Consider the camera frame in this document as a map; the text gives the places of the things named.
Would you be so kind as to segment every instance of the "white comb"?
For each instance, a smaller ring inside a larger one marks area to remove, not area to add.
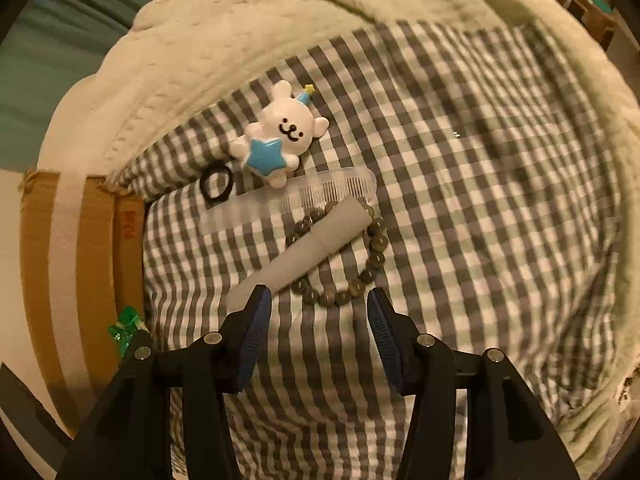
[[[260,218],[280,216],[297,210],[324,208],[327,202],[340,202],[351,195],[361,202],[374,204],[376,177],[364,167],[321,171],[287,180],[285,187],[264,186],[207,210],[200,218],[200,232],[209,235]]]

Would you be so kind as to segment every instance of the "blue star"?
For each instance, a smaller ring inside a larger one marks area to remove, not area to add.
[[[252,139],[251,155],[249,155],[246,163],[262,176],[267,176],[272,171],[286,168],[287,163],[282,156],[282,140],[273,139],[264,142],[263,140]]]

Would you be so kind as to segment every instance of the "white blanket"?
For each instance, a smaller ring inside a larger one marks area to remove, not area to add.
[[[63,98],[38,167],[116,174],[194,112],[277,60],[371,22],[427,20],[477,29],[541,20],[565,50],[609,138],[624,208],[618,274],[616,365],[601,391],[560,431],[583,478],[603,459],[618,423],[617,398],[638,360],[640,110],[622,76],[554,0],[156,0],[97,74]]]

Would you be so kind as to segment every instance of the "bear face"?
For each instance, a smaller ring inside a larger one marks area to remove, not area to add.
[[[278,81],[271,89],[272,101],[258,117],[263,139],[282,140],[282,152],[301,155],[314,137],[326,132],[329,121],[315,118],[311,110],[299,99],[291,97],[291,85]]]
[[[301,155],[314,138],[313,114],[297,99],[273,101],[260,114],[260,126],[266,139],[280,139],[283,153]]]

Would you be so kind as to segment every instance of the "checkered fabric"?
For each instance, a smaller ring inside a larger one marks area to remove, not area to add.
[[[612,308],[620,193],[598,118],[538,24],[462,32],[397,23],[291,57],[203,110],[122,176],[150,202],[144,239],[150,324],[161,349],[189,345],[226,316],[230,288],[285,250],[303,212],[203,236],[196,182],[228,161],[242,194],[261,186],[228,144],[280,79],[315,85],[329,132],[295,175],[364,165],[390,246],[376,286],[422,332],[454,349],[503,349],[553,422],[597,391],[615,352]],[[310,273],[346,286],[361,239]],[[460,395],[453,477],[463,472]],[[340,308],[273,298],[252,384],[226,405],[251,479],[392,478],[412,412],[388,386],[362,298]],[[179,395],[172,422],[183,463]]]

